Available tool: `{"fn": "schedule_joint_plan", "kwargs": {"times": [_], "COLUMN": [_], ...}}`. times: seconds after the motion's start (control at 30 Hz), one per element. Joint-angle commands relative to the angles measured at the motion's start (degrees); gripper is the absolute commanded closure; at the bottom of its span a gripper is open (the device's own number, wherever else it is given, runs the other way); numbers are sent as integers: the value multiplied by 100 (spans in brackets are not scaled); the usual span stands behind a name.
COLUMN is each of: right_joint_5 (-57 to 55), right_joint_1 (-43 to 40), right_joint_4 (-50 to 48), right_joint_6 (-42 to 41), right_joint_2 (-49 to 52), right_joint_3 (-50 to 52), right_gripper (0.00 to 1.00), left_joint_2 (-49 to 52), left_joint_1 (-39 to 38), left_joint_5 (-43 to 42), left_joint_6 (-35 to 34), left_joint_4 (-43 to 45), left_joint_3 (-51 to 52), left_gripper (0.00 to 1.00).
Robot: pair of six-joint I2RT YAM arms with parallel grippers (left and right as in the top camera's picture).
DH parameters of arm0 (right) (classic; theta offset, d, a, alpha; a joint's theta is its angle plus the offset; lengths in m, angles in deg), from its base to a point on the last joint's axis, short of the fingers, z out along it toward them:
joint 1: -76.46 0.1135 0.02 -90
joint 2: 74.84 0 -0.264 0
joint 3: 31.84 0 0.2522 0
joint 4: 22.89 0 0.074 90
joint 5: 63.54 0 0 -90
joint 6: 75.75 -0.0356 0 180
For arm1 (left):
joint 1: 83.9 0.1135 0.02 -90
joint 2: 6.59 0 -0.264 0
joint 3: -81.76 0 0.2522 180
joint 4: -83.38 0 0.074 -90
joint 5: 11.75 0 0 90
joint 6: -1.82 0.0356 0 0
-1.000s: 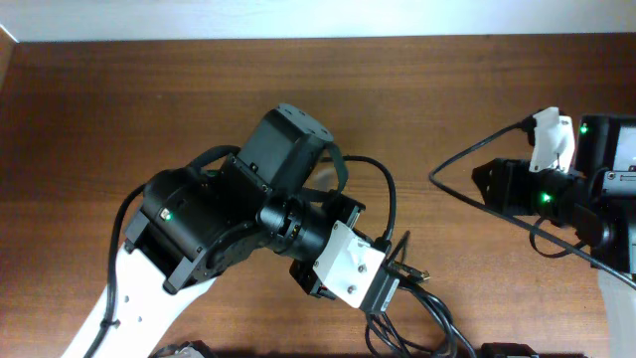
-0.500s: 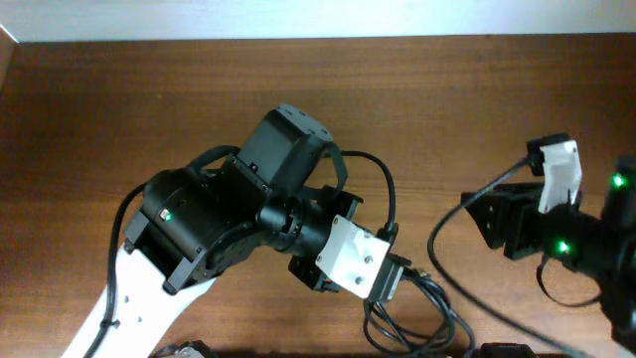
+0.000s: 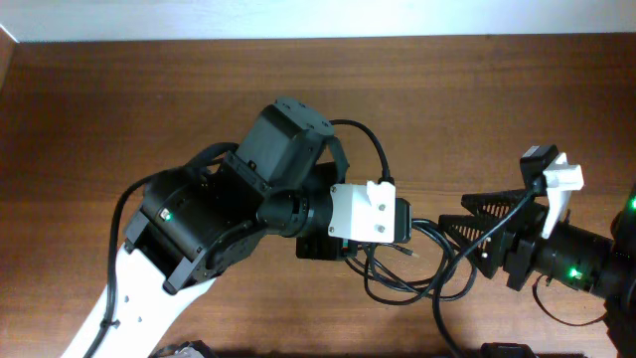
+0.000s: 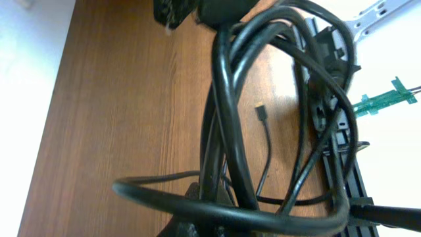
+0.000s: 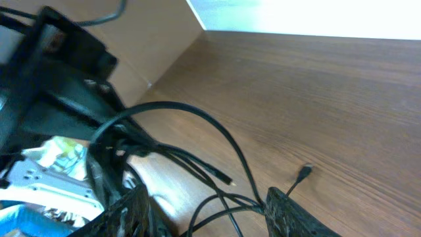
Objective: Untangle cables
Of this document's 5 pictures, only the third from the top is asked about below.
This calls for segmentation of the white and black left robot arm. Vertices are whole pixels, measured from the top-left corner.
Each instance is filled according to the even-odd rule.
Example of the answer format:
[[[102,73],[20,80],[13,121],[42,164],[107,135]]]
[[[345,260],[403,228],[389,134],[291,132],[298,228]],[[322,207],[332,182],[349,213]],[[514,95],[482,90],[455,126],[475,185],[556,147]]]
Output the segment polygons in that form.
[[[185,165],[136,183],[143,199],[111,224],[107,286],[69,357],[148,356],[178,316],[268,235],[301,259],[339,261],[332,190],[348,162],[332,123],[289,97],[241,143],[216,143]]]

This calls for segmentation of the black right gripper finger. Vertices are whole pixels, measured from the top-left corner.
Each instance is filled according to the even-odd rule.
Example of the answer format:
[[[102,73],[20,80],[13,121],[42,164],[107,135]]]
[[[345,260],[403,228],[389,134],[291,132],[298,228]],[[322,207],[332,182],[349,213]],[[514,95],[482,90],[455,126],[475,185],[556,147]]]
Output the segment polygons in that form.
[[[461,205],[472,215],[507,215],[518,207],[524,198],[533,194],[524,189],[491,193],[464,194]]]
[[[462,250],[466,250],[500,221],[500,217],[492,215],[441,215],[439,226]],[[502,232],[499,229],[491,234],[466,256],[486,278],[492,278],[501,266]]]

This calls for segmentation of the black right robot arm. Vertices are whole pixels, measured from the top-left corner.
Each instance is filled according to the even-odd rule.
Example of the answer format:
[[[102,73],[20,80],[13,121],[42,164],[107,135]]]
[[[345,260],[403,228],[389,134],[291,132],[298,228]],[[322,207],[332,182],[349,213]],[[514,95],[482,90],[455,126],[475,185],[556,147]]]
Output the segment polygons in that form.
[[[466,215],[442,215],[439,227],[485,277],[498,269],[519,291],[537,272],[604,300],[601,321],[621,357],[635,355],[635,194],[611,223],[611,238],[563,220],[544,239],[548,207],[524,189],[465,194]]]

